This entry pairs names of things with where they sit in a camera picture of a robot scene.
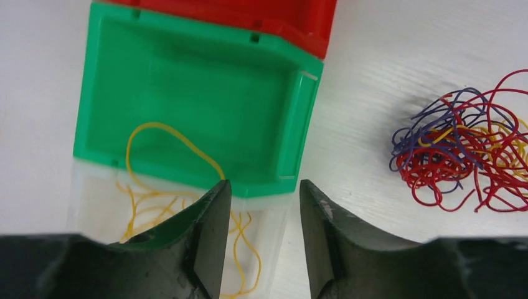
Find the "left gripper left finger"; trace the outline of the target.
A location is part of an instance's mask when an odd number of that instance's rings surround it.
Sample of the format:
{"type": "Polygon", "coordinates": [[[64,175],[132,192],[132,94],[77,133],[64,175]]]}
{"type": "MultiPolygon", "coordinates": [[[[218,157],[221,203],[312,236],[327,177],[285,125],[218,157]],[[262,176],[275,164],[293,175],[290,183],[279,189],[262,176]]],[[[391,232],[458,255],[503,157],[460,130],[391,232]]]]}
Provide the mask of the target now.
{"type": "Polygon", "coordinates": [[[231,185],[124,244],[80,234],[3,235],[2,298],[218,298],[231,185]]]}

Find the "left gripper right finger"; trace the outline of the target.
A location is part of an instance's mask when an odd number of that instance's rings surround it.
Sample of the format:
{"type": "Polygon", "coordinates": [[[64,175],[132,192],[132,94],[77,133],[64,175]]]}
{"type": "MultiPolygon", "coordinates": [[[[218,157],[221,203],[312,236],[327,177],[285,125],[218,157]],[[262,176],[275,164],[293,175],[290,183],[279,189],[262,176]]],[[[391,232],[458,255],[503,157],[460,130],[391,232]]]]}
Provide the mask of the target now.
{"type": "Polygon", "coordinates": [[[526,237],[442,237],[424,244],[390,234],[299,186],[313,298],[526,298],[526,237]]]}

